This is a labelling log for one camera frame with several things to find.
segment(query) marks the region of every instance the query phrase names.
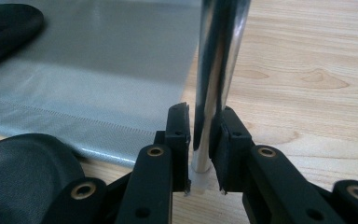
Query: wood grain surface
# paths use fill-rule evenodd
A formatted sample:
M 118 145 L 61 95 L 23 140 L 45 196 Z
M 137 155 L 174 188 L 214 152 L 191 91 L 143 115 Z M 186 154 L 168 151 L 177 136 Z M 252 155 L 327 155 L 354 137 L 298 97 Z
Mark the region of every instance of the wood grain surface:
M 182 97 L 191 118 L 197 61 Z M 227 105 L 310 182 L 358 180 L 358 0 L 254 0 Z M 131 171 L 80 161 L 106 182 Z M 241 195 L 222 195 L 213 172 L 203 195 L 174 193 L 172 212 L 173 223 L 248 222 Z

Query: silver rod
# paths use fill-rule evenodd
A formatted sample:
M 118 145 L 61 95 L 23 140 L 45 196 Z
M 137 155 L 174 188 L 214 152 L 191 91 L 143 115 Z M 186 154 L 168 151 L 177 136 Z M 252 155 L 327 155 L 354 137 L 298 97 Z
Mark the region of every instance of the silver rod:
M 217 145 L 250 0 L 203 0 L 192 169 L 209 170 L 209 151 Z

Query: black cushion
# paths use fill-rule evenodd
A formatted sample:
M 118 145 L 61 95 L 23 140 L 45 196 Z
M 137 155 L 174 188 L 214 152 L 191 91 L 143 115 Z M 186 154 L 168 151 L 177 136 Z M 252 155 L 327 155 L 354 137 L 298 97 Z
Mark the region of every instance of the black cushion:
M 70 182 L 84 177 L 72 149 L 40 133 L 0 141 L 0 223 L 40 223 Z
M 34 37 L 43 27 L 43 14 L 22 4 L 0 5 L 0 58 Z

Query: gray cloth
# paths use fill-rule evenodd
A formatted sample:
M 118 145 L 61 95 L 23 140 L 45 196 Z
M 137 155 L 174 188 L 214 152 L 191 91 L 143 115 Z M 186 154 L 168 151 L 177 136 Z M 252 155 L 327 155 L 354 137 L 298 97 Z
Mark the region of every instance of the gray cloth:
M 6 2 L 37 7 L 46 27 L 0 62 L 0 134 L 48 133 L 133 166 L 180 101 L 200 1 Z

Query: light wooden surface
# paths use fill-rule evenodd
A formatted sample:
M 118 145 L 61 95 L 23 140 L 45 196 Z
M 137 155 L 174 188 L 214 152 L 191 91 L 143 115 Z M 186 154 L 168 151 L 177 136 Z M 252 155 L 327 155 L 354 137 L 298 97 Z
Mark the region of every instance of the light wooden surface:
M 194 117 L 197 57 L 183 101 Z M 227 105 L 310 181 L 358 179 L 358 0 L 254 0 Z M 81 160 L 112 182 L 130 169 Z M 173 197 L 173 223 L 246 223 L 239 193 Z

